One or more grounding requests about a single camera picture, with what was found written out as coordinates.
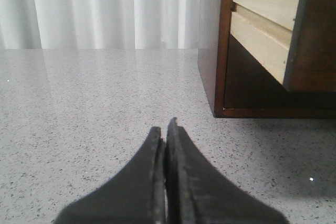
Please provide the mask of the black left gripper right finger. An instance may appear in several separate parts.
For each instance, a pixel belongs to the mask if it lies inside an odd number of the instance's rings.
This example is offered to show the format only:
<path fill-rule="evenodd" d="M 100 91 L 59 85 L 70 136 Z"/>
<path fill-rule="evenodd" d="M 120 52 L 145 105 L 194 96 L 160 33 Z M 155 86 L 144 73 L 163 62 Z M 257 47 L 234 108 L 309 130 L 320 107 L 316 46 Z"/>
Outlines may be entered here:
<path fill-rule="evenodd" d="M 168 125 L 165 154 L 169 223 L 287 223 L 212 166 L 176 118 Z"/>

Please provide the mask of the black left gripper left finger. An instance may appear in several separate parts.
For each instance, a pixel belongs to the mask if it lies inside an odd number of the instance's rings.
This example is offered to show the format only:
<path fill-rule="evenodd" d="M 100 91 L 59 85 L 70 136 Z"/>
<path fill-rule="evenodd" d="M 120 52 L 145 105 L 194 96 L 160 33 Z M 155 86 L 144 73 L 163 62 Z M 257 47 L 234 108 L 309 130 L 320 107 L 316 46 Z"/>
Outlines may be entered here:
<path fill-rule="evenodd" d="M 165 223 L 165 143 L 152 127 L 133 158 L 97 190 L 65 207 L 56 223 Z"/>

